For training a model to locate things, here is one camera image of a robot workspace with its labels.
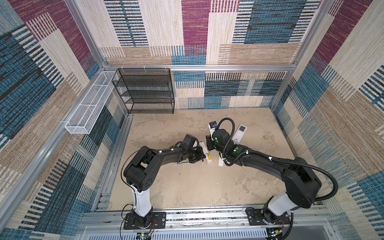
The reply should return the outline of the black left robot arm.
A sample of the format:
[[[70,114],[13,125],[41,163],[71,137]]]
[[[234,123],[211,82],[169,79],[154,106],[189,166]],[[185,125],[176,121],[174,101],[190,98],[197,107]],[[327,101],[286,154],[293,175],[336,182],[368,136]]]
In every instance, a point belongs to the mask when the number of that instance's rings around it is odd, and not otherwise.
[[[141,147],[128,165],[122,170],[122,177],[133,192],[134,213],[140,218],[146,218],[153,210],[150,202],[150,188],[155,182],[160,167],[186,160],[194,164],[205,158],[203,148],[192,135],[186,135],[183,141],[167,149],[151,149]]]

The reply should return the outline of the white battery cover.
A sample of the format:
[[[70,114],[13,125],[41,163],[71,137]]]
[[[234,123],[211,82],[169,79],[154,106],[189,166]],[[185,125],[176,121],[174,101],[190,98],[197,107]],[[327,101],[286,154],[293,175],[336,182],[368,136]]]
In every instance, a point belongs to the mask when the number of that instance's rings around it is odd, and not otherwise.
[[[222,158],[222,154],[221,153],[219,153],[218,166],[219,167],[223,167],[224,166],[224,159]]]

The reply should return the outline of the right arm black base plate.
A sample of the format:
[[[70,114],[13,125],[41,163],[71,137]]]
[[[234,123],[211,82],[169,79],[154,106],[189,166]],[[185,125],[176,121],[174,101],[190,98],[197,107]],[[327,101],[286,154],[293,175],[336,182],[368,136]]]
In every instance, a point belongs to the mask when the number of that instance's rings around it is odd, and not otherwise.
[[[256,208],[246,208],[245,213],[250,226],[289,225],[291,223],[290,216],[287,213],[276,216],[269,210]]]

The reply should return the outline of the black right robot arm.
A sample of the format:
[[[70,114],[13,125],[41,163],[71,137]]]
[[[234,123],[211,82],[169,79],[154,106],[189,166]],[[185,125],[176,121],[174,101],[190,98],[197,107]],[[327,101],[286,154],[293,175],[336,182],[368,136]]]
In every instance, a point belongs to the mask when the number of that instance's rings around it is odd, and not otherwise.
[[[226,154],[230,164],[250,167],[280,179],[285,190],[271,197],[259,213],[266,224],[274,224],[286,212],[312,206],[322,186],[320,179],[306,161],[296,157],[294,160],[281,159],[254,151],[230,140],[226,130],[220,129],[212,136],[206,136],[209,151],[216,150]]]

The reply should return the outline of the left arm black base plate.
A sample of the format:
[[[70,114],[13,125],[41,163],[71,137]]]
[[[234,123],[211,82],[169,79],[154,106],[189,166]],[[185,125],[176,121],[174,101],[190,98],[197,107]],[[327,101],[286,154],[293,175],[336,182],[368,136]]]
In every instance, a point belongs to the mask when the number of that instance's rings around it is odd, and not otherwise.
[[[124,220],[124,230],[149,230],[164,229],[166,226],[166,212],[149,212],[146,216],[141,217],[136,212],[127,213]]]

